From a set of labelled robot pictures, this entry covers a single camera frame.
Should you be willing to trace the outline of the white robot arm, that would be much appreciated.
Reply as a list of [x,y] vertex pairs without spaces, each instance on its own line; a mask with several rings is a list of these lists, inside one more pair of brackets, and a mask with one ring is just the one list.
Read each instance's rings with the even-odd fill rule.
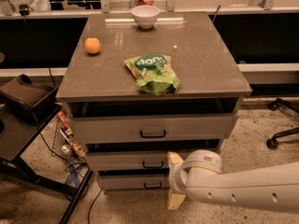
[[299,213],[298,162],[224,174],[221,156],[213,151],[196,150],[185,159],[169,152],[167,158],[170,210],[190,198],[199,203]]

